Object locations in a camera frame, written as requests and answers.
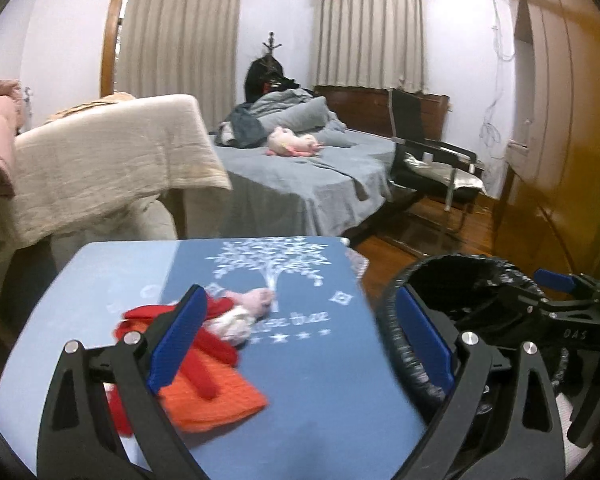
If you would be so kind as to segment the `wooden wardrobe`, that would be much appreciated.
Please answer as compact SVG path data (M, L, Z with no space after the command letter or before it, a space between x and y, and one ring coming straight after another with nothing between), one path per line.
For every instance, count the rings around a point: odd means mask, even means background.
M508 0L517 70L507 174L494 209L494 252L526 273L600 278L600 2Z

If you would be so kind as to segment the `right beige curtain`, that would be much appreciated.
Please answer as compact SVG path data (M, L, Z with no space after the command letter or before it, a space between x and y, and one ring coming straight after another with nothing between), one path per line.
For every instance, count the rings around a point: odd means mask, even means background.
M318 0L318 86L427 89L426 0Z

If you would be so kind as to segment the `dark grey garment on bed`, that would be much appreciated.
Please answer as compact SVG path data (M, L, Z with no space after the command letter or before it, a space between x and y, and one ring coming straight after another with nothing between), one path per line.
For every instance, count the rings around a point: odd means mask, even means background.
M215 144L227 148L258 148L268 134L257 117L250 112L251 103L239 104L215 130Z

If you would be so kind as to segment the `orange bubble mesh pouch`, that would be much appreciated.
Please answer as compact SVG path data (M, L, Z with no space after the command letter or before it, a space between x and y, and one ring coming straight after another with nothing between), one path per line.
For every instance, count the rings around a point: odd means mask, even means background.
M242 422L268 406L268 399L236 370L238 352L200 330L173 382L158 400L173 425L188 434Z

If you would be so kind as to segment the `pink padded jacket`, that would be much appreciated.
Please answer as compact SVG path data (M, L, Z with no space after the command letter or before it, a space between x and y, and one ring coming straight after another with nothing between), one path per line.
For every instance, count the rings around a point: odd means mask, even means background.
M24 103L19 80L0 80L0 197L15 196L15 138L24 125Z

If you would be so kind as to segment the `beige quilt over rack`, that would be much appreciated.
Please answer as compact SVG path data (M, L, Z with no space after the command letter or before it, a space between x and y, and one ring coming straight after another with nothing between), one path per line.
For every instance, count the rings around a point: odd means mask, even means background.
M18 136L14 183L16 247L170 190L186 195L187 235L215 237L232 192L188 94L95 107Z

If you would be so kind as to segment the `blue tree-print table cloth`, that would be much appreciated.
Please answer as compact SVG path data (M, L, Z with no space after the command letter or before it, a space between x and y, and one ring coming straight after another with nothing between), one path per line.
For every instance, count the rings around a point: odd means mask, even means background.
M389 479L424 432L396 380L373 313L338 238L321 241L322 284L281 276L278 306L242 348L239 373L268 406L185 441L213 479ZM263 285L256 271L216 276L224 240L84 246L33 309L0 381L0 430L28 466L64 344L106 346L122 314L170 304L192 285L217 294Z

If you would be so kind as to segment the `pink sock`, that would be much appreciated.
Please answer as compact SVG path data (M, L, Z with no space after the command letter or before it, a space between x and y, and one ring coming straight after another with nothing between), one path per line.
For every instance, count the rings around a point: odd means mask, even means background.
M275 292L268 288L255 288L249 292L224 292L224 297L235 306L244 308L254 318L264 318L275 300Z

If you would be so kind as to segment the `wooden headboard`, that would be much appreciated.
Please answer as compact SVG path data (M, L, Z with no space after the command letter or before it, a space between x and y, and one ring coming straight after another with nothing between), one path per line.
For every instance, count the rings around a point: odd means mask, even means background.
M315 86L313 91L349 129L387 138L396 132L441 140L450 105L448 96L400 89Z

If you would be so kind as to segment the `black office chair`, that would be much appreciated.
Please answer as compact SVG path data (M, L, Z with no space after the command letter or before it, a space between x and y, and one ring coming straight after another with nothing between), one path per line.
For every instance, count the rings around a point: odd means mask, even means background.
M456 235L464 226L466 217L472 213L474 203L479 193L471 188L454 190L453 183L448 186L415 174L409 170L403 161L406 153L411 153L423 162L444 162L454 168L469 171L483 180L483 164L478 155L466 148L449 144L441 140L426 139L415 133L403 133L399 136L393 133L394 142L393 162L389 171L389 183L394 188L412 191L421 200L429 197L441 200L444 206L442 221L437 227L443 234Z

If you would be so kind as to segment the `red knit gloves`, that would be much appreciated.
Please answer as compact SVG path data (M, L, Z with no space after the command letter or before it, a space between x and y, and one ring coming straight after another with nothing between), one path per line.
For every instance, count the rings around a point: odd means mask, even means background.
M230 300L220 303L204 298L204 314L210 301L212 313L225 313L232 305ZM122 321L114 329L114 338L121 340L134 330L143 333L159 314L174 310L174 304L148 304L126 311ZM245 381L236 370L238 352L206 328L197 330L194 342L188 348L183 362L173 382L162 388L158 394L162 407L166 410L178 429L193 434L219 426L232 424L242 417L248 404L239 400L245 394ZM108 404L114 426L123 437L132 436L132 427L117 387L107 393Z

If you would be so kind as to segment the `grey duvet pile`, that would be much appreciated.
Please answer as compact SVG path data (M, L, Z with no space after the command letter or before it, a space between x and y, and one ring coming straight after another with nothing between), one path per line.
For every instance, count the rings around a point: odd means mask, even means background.
M261 96L250 106L266 133L276 127L291 130L296 136L312 134L318 143L331 148L352 148L347 125L327 104L324 96L312 96L303 89L274 91Z

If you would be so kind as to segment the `silver seat cushion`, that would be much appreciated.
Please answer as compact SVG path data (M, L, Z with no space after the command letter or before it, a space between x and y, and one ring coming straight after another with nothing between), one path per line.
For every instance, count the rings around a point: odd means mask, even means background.
M477 190L479 193L483 193L486 190L483 180L476 174L472 174L463 169L454 168L444 162L423 162L422 160L418 160L411 153L406 153L403 157L403 161L409 170L412 170L421 177L434 180L444 186L453 183L454 190L471 188L472 190Z

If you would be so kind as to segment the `pink plush toy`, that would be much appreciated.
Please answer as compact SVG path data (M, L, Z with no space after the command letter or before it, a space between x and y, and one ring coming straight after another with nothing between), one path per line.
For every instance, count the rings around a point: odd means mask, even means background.
M317 155L324 145L312 134L297 136L292 130L276 127L268 135L266 154L282 157L311 157Z

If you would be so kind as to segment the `white tissue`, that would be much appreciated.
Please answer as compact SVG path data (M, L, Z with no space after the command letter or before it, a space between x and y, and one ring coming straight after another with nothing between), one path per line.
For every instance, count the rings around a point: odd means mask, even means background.
M250 338L255 322L256 318L247 309L236 306L205 322L204 328L231 346L239 347Z

